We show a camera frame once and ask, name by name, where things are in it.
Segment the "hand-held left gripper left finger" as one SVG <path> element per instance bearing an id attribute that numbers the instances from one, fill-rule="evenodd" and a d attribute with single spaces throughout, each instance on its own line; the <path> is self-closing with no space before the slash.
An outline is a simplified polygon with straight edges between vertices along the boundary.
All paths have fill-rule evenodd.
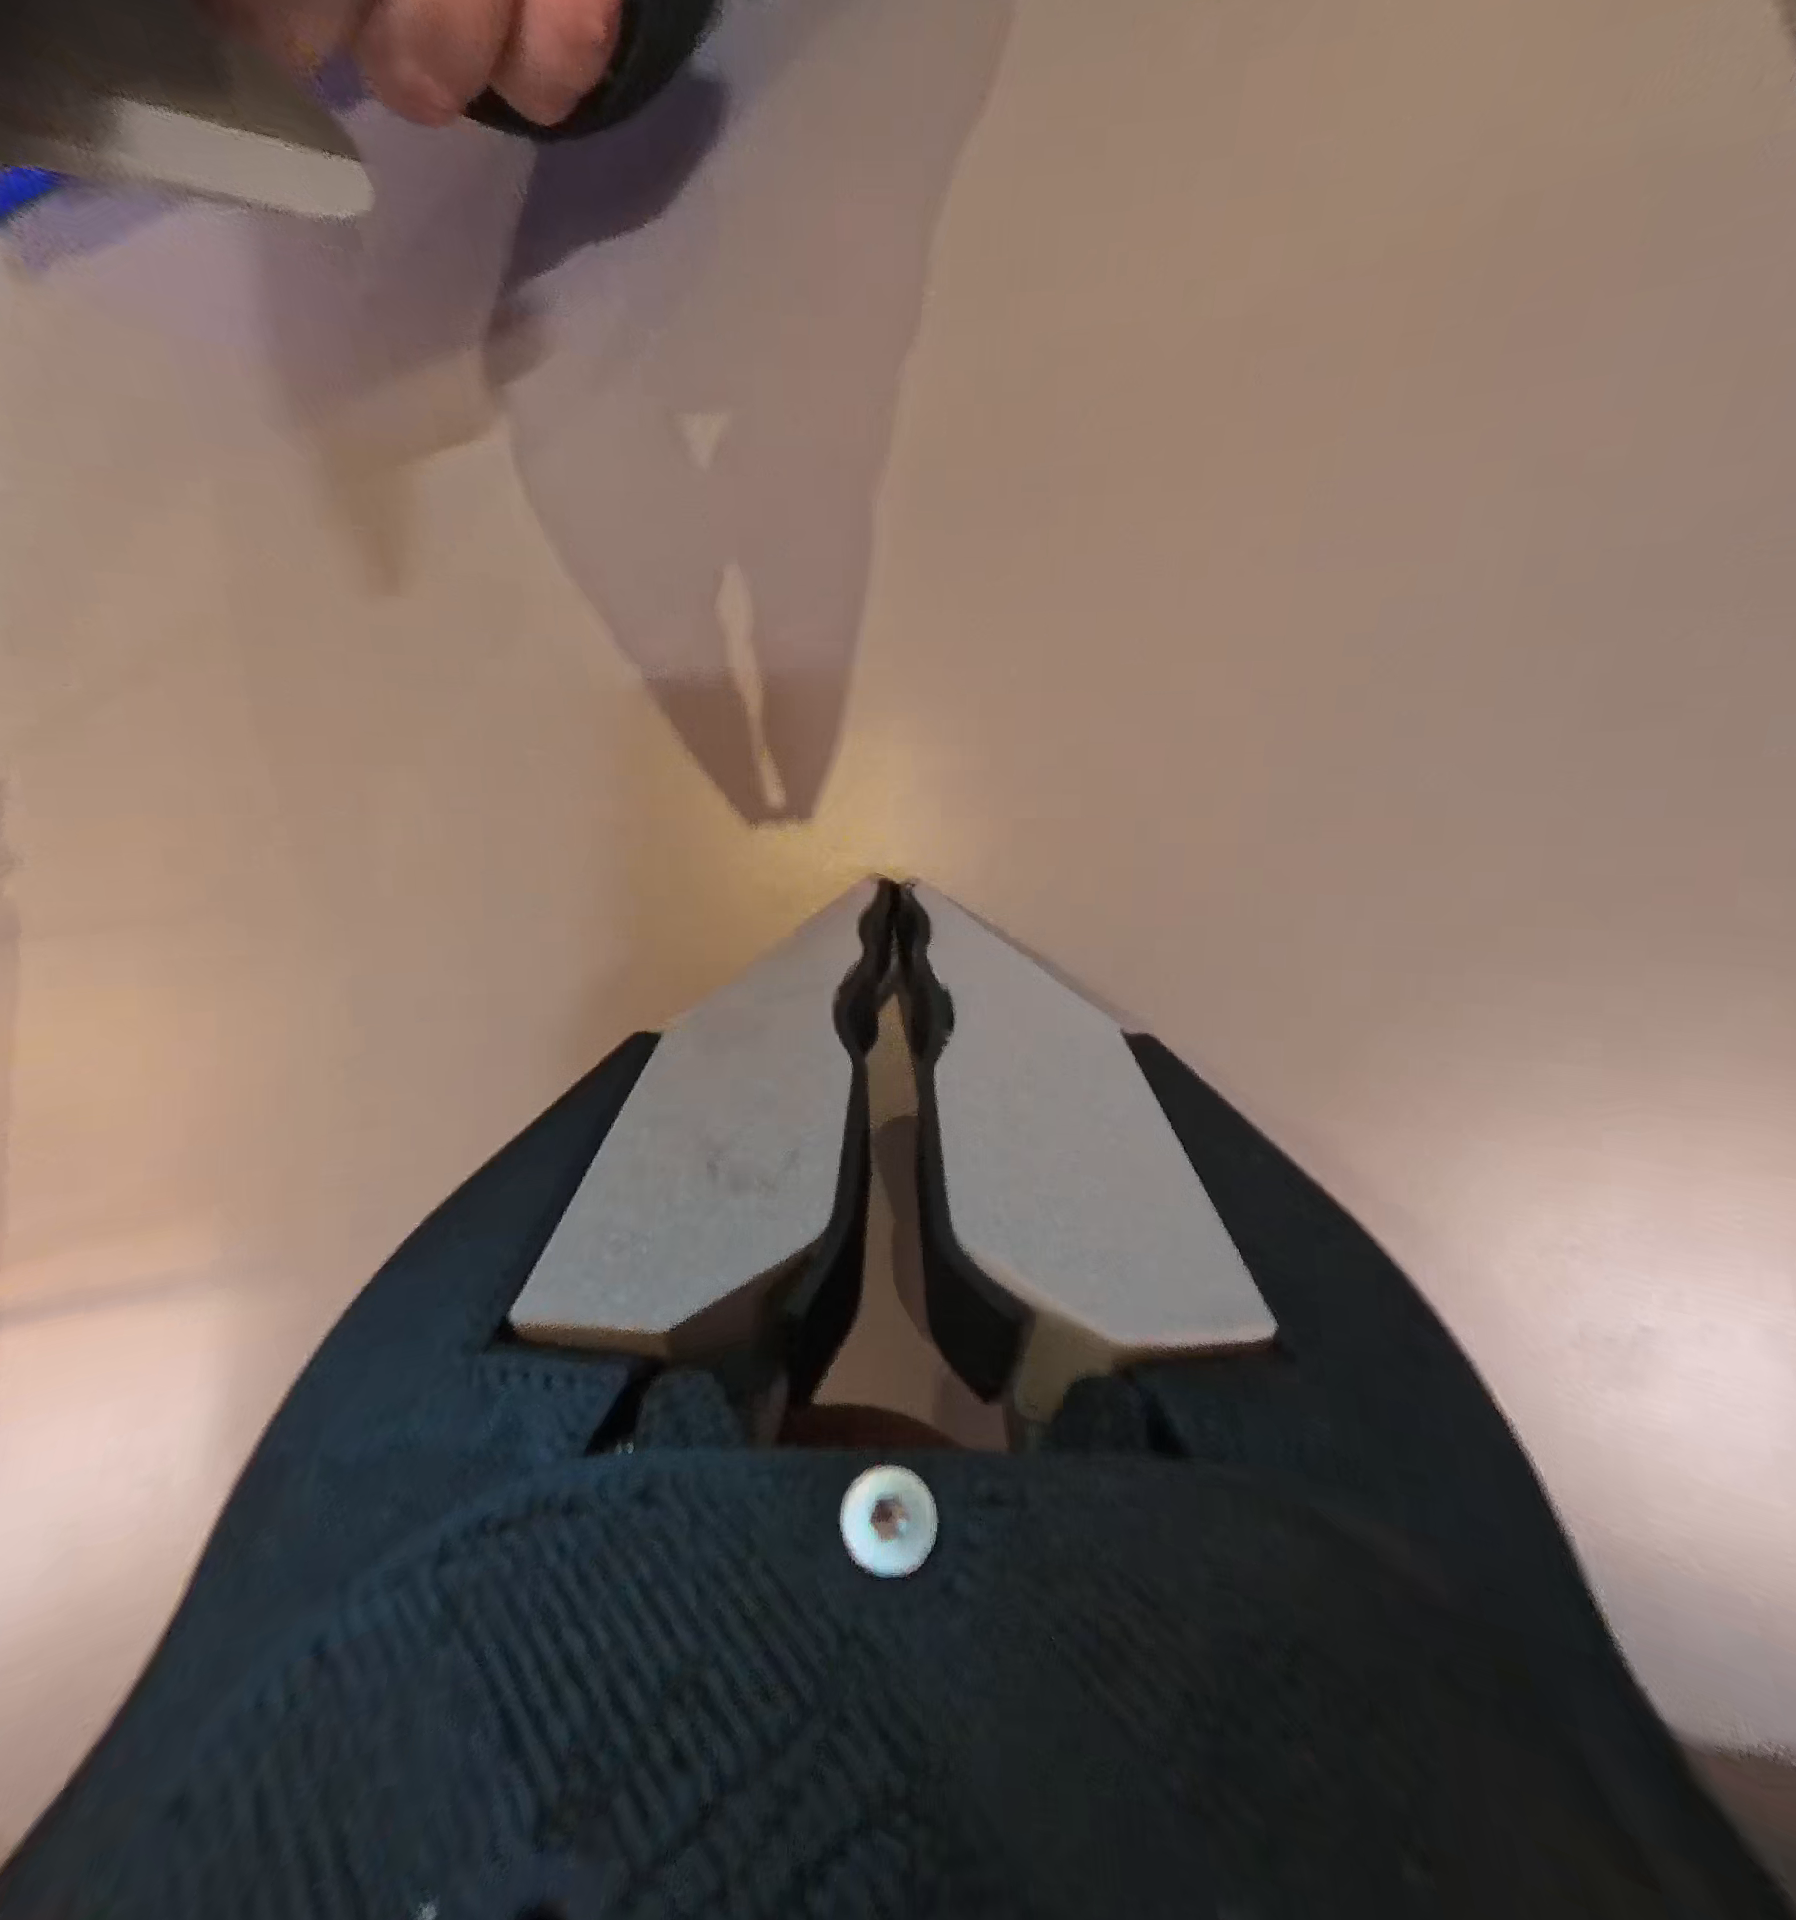
<path id="1" fill-rule="evenodd" d="M 900 892 L 868 879 L 654 1043 L 515 1297 L 521 1342 L 808 1404 L 863 1301 L 869 1064 Z"/>

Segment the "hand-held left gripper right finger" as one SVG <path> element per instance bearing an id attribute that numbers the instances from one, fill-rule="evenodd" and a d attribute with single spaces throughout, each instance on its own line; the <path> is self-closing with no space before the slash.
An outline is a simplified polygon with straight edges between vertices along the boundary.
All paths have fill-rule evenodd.
<path id="1" fill-rule="evenodd" d="M 894 898 L 927 1328 L 1010 1424 L 1080 1380 L 1264 1353 L 1277 1319 L 1093 997 L 922 883 Z"/>

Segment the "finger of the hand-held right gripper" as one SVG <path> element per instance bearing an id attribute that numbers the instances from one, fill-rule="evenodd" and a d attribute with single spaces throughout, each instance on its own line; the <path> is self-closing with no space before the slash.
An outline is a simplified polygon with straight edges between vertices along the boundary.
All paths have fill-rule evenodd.
<path id="1" fill-rule="evenodd" d="M 339 119 L 250 59 L 101 80 L 41 107 L 27 160 L 80 180 L 308 218 L 371 212 L 375 186 Z"/>

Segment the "person's right hand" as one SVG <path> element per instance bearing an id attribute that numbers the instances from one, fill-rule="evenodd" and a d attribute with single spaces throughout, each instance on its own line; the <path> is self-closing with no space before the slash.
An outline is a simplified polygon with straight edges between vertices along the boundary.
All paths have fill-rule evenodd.
<path id="1" fill-rule="evenodd" d="M 303 66 L 352 58 L 382 105 L 421 124 L 493 93 L 549 129 L 604 82 L 622 15 L 620 2 L 318 2 L 285 6 L 279 32 Z"/>

